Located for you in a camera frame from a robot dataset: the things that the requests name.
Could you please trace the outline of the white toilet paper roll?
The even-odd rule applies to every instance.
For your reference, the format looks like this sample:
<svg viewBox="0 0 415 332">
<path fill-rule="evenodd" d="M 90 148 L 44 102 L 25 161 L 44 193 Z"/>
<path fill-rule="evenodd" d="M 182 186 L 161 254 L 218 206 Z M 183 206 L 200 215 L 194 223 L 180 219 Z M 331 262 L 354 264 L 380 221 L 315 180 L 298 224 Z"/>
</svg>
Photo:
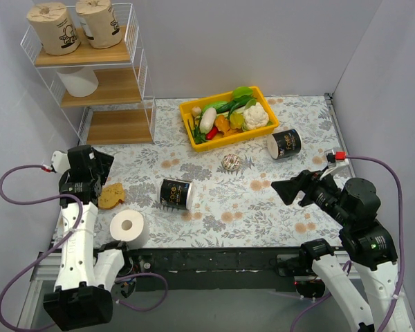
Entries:
<svg viewBox="0 0 415 332">
<path fill-rule="evenodd" d="M 57 69 L 57 75 L 70 95 L 83 98 L 96 91 L 98 78 L 90 66 Z"/>
<path fill-rule="evenodd" d="M 110 234 L 114 240 L 126 242 L 129 249 L 140 249 L 149 240 L 149 224 L 138 211 L 123 210 L 112 218 Z"/>
</svg>

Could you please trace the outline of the brown paper roll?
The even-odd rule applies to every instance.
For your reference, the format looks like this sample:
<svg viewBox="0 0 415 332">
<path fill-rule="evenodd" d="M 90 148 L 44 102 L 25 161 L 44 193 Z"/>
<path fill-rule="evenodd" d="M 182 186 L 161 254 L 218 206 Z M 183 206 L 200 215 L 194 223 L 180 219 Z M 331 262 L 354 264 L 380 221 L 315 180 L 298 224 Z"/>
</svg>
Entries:
<svg viewBox="0 0 415 332">
<path fill-rule="evenodd" d="M 110 0 L 77 1 L 75 11 L 93 48 L 106 49 L 122 41 L 122 32 Z"/>
<path fill-rule="evenodd" d="M 26 18 L 49 55 L 61 56 L 73 53 L 80 39 L 67 7 L 61 2 L 34 5 Z"/>
</svg>

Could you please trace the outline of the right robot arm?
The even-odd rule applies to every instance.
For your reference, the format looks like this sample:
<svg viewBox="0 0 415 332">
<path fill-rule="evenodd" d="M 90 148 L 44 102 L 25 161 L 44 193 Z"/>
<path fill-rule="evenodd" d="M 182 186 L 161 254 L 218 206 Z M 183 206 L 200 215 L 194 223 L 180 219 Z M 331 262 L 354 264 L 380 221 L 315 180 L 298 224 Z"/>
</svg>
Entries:
<svg viewBox="0 0 415 332">
<path fill-rule="evenodd" d="M 361 295 L 338 265 L 324 239 L 300 247 L 299 266 L 316 274 L 326 285 L 349 323 L 351 331 L 412 331 L 413 326 L 398 285 L 398 255 L 389 232 L 377 220 L 380 199 L 373 183 L 350 178 L 339 188 L 329 170 L 302 171 L 298 176 L 271 184 L 284 204 L 315 204 L 341 225 L 342 247 L 358 272 L 365 294 Z"/>
</svg>

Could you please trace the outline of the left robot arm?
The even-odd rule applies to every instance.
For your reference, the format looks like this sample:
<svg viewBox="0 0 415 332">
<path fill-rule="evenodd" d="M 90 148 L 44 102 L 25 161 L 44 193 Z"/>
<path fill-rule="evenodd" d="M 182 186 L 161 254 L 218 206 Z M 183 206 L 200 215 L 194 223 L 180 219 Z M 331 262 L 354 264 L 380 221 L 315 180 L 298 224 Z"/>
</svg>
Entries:
<svg viewBox="0 0 415 332">
<path fill-rule="evenodd" d="M 127 276 L 133 270 L 126 243 L 113 241 L 99 250 L 93 248 L 98 199 L 113 160 L 90 145 L 53 154 L 53 169 L 62 176 L 62 256 L 54 290 L 45 294 L 43 305 L 62 331 L 110 322 L 111 288 L 117 276 Z"/>
</svg>

